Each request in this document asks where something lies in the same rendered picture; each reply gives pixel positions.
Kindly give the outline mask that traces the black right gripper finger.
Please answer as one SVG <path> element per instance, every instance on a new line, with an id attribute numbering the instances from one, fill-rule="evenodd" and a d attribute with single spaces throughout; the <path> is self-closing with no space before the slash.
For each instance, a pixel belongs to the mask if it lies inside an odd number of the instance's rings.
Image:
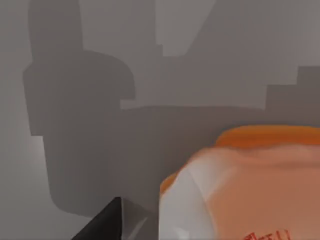
<path id="1" fill-rule="evenodd" d="M 71 240 L 122 240 L 122 198 L 115 197 Z"/>

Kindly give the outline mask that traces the orange and white bottle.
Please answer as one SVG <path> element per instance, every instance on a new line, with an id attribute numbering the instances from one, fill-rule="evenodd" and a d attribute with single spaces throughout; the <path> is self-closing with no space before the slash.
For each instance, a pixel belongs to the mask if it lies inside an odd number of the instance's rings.
<path id="1" fill-rule="evenodd" d="M 159 240 L 320 240 L 320 127 L 241 126 L 160 187 Z"/>

